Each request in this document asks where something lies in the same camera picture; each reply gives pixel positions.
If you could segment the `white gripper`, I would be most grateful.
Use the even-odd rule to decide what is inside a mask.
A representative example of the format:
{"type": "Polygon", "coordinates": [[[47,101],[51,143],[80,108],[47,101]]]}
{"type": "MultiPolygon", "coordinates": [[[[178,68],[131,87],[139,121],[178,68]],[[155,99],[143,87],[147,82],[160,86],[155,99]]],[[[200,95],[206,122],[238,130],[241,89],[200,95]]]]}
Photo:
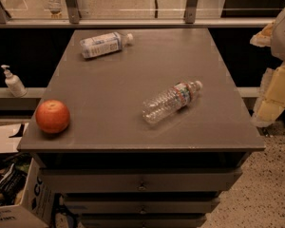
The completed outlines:
{"type": "MultiPolygon", "coordinates": [[[[271,46],[272,55],[285,61],[285,8],[274,22],[251,38],[250,44],[260,48],[271,46]]],[[[258,93],[251,122],[256,127],[268,127],[285,110],[285,62],[277,69],[266,69],[258,93]]]]}

